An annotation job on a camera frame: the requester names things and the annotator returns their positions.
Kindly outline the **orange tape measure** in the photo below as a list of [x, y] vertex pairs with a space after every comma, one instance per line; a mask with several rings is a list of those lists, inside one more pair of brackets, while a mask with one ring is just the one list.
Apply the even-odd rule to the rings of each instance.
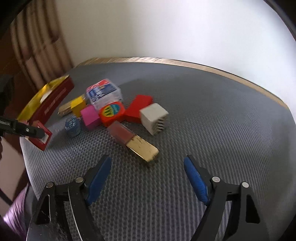
[[122, 122], [125, 120], [125, 107], [120, 101], [112, 102], [100, 109], [99, 117], [105, 127], [115, 121]]

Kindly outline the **clear plastic box blue label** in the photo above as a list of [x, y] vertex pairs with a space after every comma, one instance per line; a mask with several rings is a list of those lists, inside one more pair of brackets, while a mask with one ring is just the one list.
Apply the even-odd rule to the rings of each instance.
[[96, 110], [113, 102], [123, 102], [121, 89], [109, 79], [103, 79], [86, 88], [86, 96]]

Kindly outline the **red toffee tin box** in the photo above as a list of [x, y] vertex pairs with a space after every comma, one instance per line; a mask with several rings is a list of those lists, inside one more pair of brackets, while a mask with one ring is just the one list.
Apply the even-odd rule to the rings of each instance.
[[34, 146], [45, 150], [52, 136], [45, 124], [61, 101], [74, 88], [69, 75], [62, 76], [43, 86], [22, 110], [17, 120], [36, 128], [41, 128], [45, 135], [42, 138], [27, 137]]

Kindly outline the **beige rectangular bar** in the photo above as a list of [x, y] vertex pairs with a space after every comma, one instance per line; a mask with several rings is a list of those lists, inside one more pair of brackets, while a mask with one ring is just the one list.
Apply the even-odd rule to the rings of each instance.
[[59, 116], [65, 116], [69, 113], [71, 113], [71, 102], [67, 102], [59, 107], [58, 109], [58, 115]]

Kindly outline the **yellow cube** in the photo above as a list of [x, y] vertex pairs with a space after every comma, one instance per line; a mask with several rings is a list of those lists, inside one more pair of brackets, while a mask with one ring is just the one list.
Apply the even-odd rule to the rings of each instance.
[[84, 97], [80, 96], [78, 98], [75, 98], [70, 103], [71, 111], [72, 113], [77, 117], [81, 117], [81, 110], [86, 108], [86, 101]]

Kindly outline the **pink cube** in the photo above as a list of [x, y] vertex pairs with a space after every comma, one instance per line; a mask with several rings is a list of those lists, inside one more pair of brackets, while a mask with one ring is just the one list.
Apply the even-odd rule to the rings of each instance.
[[98, 111], [93, 105], [88, 105], [80, 111], [82, 120], [86, 128], [91, 131], [101, 124]]

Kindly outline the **grey honeycomb mesh mat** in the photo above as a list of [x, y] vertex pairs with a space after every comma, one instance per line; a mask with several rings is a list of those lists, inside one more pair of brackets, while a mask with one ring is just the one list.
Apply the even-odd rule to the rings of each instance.
[[72, 69], [69, 101], [105, 78], [129, 106], [138, 94], [152, 96], [169, 113], [165, 128], [151, 135], [127, 123], [159, 149], [146, 163], [117, 144], [106, 128], [83, 128], [67, 135], [66, 118], [53, 113], [52, 137], [44, 151], [20, 140], [36, 196], [47, 182], [68, 183], [95, 166], [102, 155], [112, 169], [102, 194], [90, 206], [105, 240], [190, 240], [205, 211], [183, 166], [192, 155], [210, 174], [227, 183], [249, 183], [271, 240], [278, 240], [295, 216], [295, 122], [270, 97], [206, 71], [151, 63], [111, 63]]

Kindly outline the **beige patterned curtain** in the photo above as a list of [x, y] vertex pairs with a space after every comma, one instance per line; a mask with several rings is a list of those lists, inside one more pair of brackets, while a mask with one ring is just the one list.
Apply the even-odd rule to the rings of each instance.
[[30, 1], [12, 21], [10, 30], [18, 64], [36, 91], [74, 67], [56, 1]]

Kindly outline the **gold and red rectangular box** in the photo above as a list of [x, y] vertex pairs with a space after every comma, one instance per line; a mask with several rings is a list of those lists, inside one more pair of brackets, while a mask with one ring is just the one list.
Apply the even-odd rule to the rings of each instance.
[[151, 162], [159, 154], [159, 149], [136, 135], [129, 128], [115, 121], [107, 128], [111, 137], [121, 146], [129, 149], [144, 161]]

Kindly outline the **red block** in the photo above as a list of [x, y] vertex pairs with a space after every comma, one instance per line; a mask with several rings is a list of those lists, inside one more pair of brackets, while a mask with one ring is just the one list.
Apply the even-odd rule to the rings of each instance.
[[125, 120], [129, 123], [142, 123], [140, 110], [153, 103], [153, 97], [149, 95], [137, 95], [125, 110]]

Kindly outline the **white cube striped side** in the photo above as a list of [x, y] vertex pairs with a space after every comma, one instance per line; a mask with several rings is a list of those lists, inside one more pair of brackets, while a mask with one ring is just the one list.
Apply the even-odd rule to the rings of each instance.
[[151, 135], [154, 136], [164, 130], [169, 113], [158, 103], [142, 108], [139, 113], [142, 125]]

